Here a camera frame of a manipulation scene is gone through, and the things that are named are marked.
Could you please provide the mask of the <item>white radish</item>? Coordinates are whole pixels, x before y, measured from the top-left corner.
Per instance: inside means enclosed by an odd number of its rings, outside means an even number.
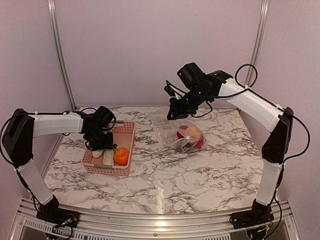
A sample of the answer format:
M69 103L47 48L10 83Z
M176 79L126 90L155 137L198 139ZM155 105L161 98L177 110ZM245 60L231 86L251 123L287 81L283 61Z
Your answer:
M103 149L92 151L92 157L95 159L100 158L103 154L104 154Z

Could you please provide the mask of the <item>pink perforated plastic basket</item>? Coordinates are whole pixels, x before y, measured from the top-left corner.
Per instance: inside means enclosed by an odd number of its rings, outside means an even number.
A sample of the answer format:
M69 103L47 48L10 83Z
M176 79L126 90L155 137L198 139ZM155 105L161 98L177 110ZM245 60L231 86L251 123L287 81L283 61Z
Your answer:
M81 163L88 173L111 176L128 176L133 156L136 123L134 121L116 123L110 132L113 133L113 143L117 145L117 148L126 148L129 151L127 164L119 165L114 163L114 165L105 165L103 164L103 156L94 158L92 151L89 149L85 151Z

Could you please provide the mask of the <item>orange tangerine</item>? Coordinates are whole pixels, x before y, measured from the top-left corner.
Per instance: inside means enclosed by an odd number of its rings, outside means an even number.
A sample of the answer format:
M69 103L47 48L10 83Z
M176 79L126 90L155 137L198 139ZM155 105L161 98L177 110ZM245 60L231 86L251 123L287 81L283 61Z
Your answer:
M117 165L125 166L129 161L129 150L125 147L118 148L114 153L114 162Z

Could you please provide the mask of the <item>red apple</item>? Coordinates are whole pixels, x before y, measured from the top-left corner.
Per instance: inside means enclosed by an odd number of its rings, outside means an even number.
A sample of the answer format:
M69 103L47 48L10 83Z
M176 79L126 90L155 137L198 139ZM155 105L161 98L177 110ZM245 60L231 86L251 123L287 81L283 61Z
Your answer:
M178 139L183 139L183 138L189 138L190 134L188 132L189 126L187 125L181 125L178 127L178 130L176 131L176 136Z

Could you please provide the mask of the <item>clear zip top bag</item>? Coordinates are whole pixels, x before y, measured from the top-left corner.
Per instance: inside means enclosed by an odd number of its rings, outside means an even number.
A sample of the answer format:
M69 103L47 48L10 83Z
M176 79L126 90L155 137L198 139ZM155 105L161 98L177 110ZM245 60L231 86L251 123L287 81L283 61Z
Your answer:
M168 107L162 107L150 114L156 139L164 147L180 153L193 153L202 150L206 137L200 129L186 119L168 120Z

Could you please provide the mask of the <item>red strawberry fruit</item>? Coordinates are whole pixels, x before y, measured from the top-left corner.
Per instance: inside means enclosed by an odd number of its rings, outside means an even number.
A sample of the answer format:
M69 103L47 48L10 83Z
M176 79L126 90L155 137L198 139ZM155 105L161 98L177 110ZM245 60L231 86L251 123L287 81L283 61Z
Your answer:
M204 145L204 140L203 139L200 139L196 145L194 146L196 149L201 149Z

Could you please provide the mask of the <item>dark purple beet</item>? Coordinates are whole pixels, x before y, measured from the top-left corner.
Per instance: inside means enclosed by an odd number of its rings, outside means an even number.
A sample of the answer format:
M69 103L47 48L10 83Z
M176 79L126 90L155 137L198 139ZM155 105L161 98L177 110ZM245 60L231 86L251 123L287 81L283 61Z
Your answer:
M194 147L193 143L190 142L181 142L177 148L180 153L190 152Z

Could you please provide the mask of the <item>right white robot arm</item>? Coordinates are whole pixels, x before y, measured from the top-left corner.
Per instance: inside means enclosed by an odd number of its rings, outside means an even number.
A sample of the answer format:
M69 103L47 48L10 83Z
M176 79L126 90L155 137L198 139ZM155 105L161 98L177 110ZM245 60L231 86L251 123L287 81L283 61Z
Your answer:
M271 208L283 175L292 130L292 110L263 98L248 85L240 85L232 75L222 70L208 74L181 70L178 75L188 90L181 91L168 80L165 82L164 89L170 95L168 120L194 116L201 104L223 100L264 129L266 138L260 150L262 176L252 209L247 214L252 224L260 223Z

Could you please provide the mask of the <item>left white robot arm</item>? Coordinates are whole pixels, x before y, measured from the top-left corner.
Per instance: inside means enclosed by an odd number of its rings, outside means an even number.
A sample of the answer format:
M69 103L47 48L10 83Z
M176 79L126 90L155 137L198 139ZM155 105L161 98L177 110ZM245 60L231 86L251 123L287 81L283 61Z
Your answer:
M22 185L30 192L38 218L58 223L77 215L60 208L57 197L40 173L37 158L34 157L35 147L40 140L61 134L80 134L88 150L111 149L114 144L111 130L115 123L115 114L104 106L93 113L28 112L18 108L4 123L0 130L0 153L14 167Z

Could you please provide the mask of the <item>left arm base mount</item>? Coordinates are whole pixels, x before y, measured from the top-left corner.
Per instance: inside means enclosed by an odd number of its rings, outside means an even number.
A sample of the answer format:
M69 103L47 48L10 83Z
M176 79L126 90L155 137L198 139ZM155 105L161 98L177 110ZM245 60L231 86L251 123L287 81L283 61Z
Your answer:
M69 227L76 228L80 219L80 213L78 211L59 208L56 212L53 212L50 215L45 215L41 212L38 212L36 217L59 227L64 226L64 223L71 219L71 222L69 222L67 225Z

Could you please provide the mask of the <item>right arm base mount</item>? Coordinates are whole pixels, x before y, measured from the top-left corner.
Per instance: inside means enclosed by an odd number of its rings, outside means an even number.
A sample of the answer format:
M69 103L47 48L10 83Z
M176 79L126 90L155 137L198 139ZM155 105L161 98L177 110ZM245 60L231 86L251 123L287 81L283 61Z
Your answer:
M247 210L232 213L229 222L233 225L234 229L241 229L272 222L274 219L271 211L262 215L259 211Z

